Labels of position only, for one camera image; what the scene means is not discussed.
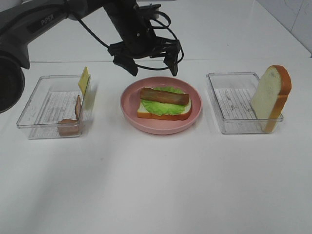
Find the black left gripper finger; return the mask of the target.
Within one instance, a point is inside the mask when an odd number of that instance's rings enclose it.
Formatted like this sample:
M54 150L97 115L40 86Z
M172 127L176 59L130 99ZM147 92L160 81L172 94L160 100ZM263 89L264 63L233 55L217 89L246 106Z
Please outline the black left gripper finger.
M165 52L163 62L169 68L171 74L175 77L178 73L178 55L180 50L168 50Z
M135 64L132 58L128 58L122 55L115 55L113 59L113 63L125 69L132 76L136 76L138 74L138 66Z

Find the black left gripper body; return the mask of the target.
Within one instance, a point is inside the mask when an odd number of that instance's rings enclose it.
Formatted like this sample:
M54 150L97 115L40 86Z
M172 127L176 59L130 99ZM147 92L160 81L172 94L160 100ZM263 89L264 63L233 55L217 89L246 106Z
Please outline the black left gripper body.
M122 41L110 44L110 55L132 59L164 57L168 50L180 50L178 39L158 37L155 29L168 29L169 16L159 11L160 4L140 7L135 0L110 0L104 9Z

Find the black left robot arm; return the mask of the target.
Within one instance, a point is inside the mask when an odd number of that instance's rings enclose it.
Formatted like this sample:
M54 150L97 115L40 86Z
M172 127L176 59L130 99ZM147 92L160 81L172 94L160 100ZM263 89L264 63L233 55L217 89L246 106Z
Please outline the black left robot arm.
M20 99L30 68L28 44L63 19L82 22L92 12L103 8L121 37L121 42L107 46L114 64L133 76L140 65L136 59L163 58L172 75L184 52L177 37L155 34L161 15L158 4L139 6L134 0L32 0L4 10L0 14L0 110L5 112Z

